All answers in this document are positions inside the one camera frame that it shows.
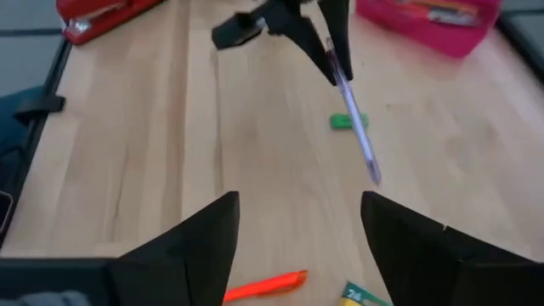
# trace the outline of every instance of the stapler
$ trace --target stapler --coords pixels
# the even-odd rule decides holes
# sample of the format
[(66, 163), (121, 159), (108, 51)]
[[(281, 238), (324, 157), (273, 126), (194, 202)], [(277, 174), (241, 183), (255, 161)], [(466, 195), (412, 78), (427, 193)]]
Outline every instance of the stapler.
[(165, 0), (56, 0), (64, 21), (63, 34), (84, 44), (131, 20)]

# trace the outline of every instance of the wooden table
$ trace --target wooden table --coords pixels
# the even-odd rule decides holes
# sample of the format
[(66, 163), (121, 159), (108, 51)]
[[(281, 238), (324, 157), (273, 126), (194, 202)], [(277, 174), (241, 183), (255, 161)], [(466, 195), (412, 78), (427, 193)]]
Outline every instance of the wooden table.
[(337, 89), (294, 44), (214, 50), (211, 28), (251, 6), (171, 0), (71, 51), (3, 256), (119, 255), (239, 190), (229, 285), (309, 269), (299, 292), (240, 304), (332, 305), (346, 280), (386, 298), (359, 216), (376, 190), (544, 260), (544, 94), (500, 35), (454, 62), (353, 17), (376, 187), (355, 136), (329, 128)]

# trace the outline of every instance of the floor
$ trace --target floor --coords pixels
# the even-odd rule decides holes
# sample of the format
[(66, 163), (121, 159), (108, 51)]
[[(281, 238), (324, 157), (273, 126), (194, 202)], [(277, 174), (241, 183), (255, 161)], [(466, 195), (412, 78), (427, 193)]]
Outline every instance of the floor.
[(54, 3), (0, 0), (0, 97), (45, 82), (61, 36), (20, 36), (17, 31), (60, 28)]

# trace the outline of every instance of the pink container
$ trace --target pink container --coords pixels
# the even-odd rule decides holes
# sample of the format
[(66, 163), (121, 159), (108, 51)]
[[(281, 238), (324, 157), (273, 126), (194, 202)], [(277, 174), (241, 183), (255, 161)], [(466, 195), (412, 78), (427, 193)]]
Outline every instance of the pink container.
[(463, 27), (411, 16), (393, 1), (357, 0), (357, 14), (454, 58), (465, 57), (478, 46), (495, 24), (501, 8), (501, 0), (456, 0), (455, 3), (470, 3), (479, 9), (479, 25)]

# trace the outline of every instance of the pen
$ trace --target pen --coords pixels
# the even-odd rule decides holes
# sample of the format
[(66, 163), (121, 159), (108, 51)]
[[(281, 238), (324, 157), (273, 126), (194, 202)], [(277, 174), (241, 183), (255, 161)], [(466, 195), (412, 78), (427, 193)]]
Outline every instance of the pen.
[(227, 303), (241, 298), (262, 298), (269, 295), (286, 293), (299, 288), (306, 281), (307, 276), (308, 271), (301, 270), (237, 287), (225, 293), (223, 302)]
[(355, 135), (357, 135), (359, 145), (363, 150), (366, 168), (368, 169), (368, 172), (371, 175), (374, 184), (380, 184), (380, 182), (382, 182), (382, 173), (380, 172), (380, 167), (377, 164), (371, 141), (368, 138), (368, 135), (366, 135), (365, 126), (360, 118), (359, 107), (355, 102), (354, 92), (351, 90), (348, 79), (344, 75), (342, 67), (338, 62), (338, 58), (334, 53), (334, 46), (332, 44), (332, 40), (327, 39), (326, 42), (329, 48), (329, 50), (327, 51), (327, 55), (329, 57), (329, 60), (331, 61), (332, 71), (334, 73), (334, 77), (337, 80), (337, 85), (340, 89), (340, 93), (342, 94), (344, 102), (346, 103), (346, 108), (348, 108), (348, 113), (349, 117), (351, 118), (353, 130), (355, 132)]

